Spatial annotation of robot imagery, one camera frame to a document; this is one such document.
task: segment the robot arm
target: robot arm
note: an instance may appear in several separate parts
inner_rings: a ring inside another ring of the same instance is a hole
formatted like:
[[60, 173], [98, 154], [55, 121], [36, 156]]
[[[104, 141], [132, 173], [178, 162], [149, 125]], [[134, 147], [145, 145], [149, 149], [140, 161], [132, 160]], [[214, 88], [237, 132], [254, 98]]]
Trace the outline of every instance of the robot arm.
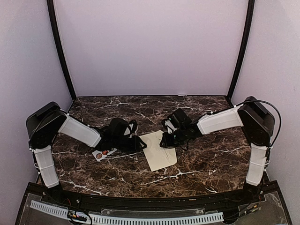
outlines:
[[[248, 97], [247, 101], [257, 101]], [[185, 140], [195, 139], [212, 132], [232, 127], [242, 127], [251, 146], [251, 157], [246, 183], [257, 186], [270, 151], [270, 142], [275, 124], [274, 116], [258, 102], [244, 103], [234, 108], [210, 113], [192, 121], [182, 109], [176, 110], [162, 121], [168, 130], [163, 134], [161, 147], [173, 148]]]
[[138, 151], [147, 145], [135, 135], [135, 120], [127, 123], [120, 118], [112, 119], [109, 126], [101, 129], [89, 127], [68, 113], [57, 103], [51, 102], [26, 120], [30, 138], [29, 146], [45, 185], [52, 188], [59, 184], [52, 158], [51, 145], [58, 133], [68, 135], [97, 150], [117, 148], [122, 151]]

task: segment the white arm segment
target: white arm segment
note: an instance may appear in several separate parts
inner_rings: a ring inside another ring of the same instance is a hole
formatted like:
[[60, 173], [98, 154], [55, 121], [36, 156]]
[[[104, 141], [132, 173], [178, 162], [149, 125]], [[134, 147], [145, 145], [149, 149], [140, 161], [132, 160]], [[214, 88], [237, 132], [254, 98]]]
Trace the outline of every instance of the white arm segment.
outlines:
[[51, 146], [43, 149], [32, 150], [36, 160], [37, 166], [47, 188], [52, 188], [59, 184], [59, 180], [55, 171], [54, 161], [51, 153]]
[[200, 132], [203, 135], [208, 135], [211, 132], [218, 130], [224, 130], [232, 127], [243, 127], [243, 123], [240, 120], [238, 109], [242, 105], [235, 108], [231, 108], [222, 112], [218, 112], [213, 115], [205, 115], [201, 117], [197, 123]]
[[248, 184], [257, 186], [263, 177], [263, 171], [266, 166], [266, 151], [268, 147], [257, 146], [251, 143], [251, 157], [249, 161], [249, 169], [246, 177]]
[[61, 125], [58, 133], [66, 134], [92, 148], [94, 148], [99, 143], [99, 141], [101, 140], [101, 136], [96, 130], [84, 125], [68, 114], [66, 115], [66, 117], [67, 118]]

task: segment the white cable tray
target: white cable tray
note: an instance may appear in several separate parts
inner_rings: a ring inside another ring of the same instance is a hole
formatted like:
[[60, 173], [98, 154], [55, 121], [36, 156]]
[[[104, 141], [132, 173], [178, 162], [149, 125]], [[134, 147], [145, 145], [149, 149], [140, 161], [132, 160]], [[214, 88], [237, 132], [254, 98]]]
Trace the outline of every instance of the white cable tray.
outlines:
[[[40, 212], [47, 213], [49, 215], [68, 219], [68, 209], [66, 207], [61, 206], [53, 206], [43, 202], [31, 201], [31, 208], [36, 209]], [[83, 213], [77, 213], [80, 216], [87, 217]], [[212, 213], [201, 216], [193, 216], [193, 217], [178, 217], [178, 218], [124, 218], [124, 217], [107, 217], [97, 214], [89, 214], [92, 218], [94, 225], [202, 225], [202, 224], [210, 224], [215, 222], [222, 222], [223, 213]], [[85, 222], [86, 224], [90, 224], [90, 219]]]

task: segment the small card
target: small card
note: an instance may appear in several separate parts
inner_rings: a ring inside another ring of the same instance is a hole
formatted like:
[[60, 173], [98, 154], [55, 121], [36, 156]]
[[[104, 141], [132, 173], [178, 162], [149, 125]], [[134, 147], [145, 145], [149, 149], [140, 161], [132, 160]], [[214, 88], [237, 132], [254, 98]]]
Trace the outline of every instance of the small card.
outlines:
[[94, 151], [92, 154], [95, 157], [95, 159], [100, 162], [102, 159], [106, 158], [107, 156], [113, 154], [117, 149], [113, 149], [112, 151], [105, 150], [105, 151]]
[[143, 151], [152, 172], [177, 163], [175, 148], [165, 149], [159, 146], [163, 138], [161, 130], [140, 136], [140, 138], [147, 144]]

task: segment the brown marble surface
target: brown marble surface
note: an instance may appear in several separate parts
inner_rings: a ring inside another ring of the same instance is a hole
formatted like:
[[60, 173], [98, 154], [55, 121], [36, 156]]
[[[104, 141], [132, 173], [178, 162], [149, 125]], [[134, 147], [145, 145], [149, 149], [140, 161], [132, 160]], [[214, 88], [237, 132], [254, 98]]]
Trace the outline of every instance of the brown marble surface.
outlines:
[[[80, 97], [70, 114], [93, 126], [115, 117], [137, 120], [138, 135], [163, 129], [161, 120], [177, 108], [192, 119], [228, 107], [220, 96]], [[248, 171], [250, 147], [240, 128], [190, 141], [189, 151], [176, 149], [178, 162], [151, 172], [142, 152], [119, 151], [97, 162], [93, 149], [65, 135], [52, 148], [56, 171], [65, 190], [116, 197], [183, 197], [241, 189]]]

